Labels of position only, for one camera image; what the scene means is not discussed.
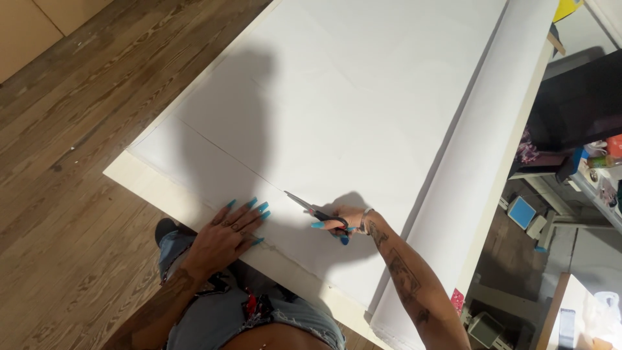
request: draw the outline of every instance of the white paper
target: white paper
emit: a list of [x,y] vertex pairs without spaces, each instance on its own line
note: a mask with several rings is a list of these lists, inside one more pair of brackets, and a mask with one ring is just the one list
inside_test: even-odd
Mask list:
[[281,190],[371,206],[408,232],[503,6],[283,0],[130,152],[214,207],[268,201],[267,241],[373,308],[385,264],[372,241],[342,246],[310,229],[315,219]]
[[[489,198],[507,140],[542,52],[557,0],[510,0],[471,95],[406,240],[448,296]],[[395,350],[424,350],[389,283],[371,327]]]

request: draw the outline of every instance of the wooden floor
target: wooden floor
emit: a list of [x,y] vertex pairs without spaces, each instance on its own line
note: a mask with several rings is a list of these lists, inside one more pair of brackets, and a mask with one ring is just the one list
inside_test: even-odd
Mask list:
[[102,171],[269,1],[116,0],[0,88],[0,350],[98,349],[156,291],[165,214]]

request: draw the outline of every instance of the stomach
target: stomach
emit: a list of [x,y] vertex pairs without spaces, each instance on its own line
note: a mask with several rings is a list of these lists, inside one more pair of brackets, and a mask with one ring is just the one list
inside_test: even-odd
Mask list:
[[311,333],[282,323],[249,329],[229,340],[221,350],[332,350]]

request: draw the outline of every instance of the hand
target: hand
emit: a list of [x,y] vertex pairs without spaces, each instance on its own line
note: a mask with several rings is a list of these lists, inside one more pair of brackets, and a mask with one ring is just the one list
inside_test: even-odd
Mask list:
[[[364,208],[338,206],[335,211],[333,211],[333,216],[339,216],[348,222],[348,227],[346,228],[346,230],[348,231],[348,238],[352,238],[352,233],[366,234],[365,232],[362,232],[360,230],[361,220],[363,218],[364,212]],[[315,227],[316,229],[328,230],[333,236],[338,236],[339,234],[341,234],[341,232],[337,232],[335,230],[335,228],[339,226],[343,226],[343,223],[338,220],[320,221],[311,225],[311,227]]]
[[220,209],[214,219],[198,233],[181,267],[193,277],[205,281],[233,263],[253,243],[262,241],[251,234],[263,224],[270,211],[264,212],[268,207],[267,202],[251,210],[256,202],[255,198],[232,214],[229,212],[235,200]]

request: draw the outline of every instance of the forearm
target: forearm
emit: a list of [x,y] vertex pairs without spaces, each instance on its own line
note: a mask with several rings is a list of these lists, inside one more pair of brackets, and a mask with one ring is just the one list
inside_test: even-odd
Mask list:
[[157,350],[200,288],[202,279],[180,267],[164,286],[108,339],[102,350]]
[[426,348],[470,349],[467,334],[434,271],[378,213],[370,212],[366,221],[367,231]]

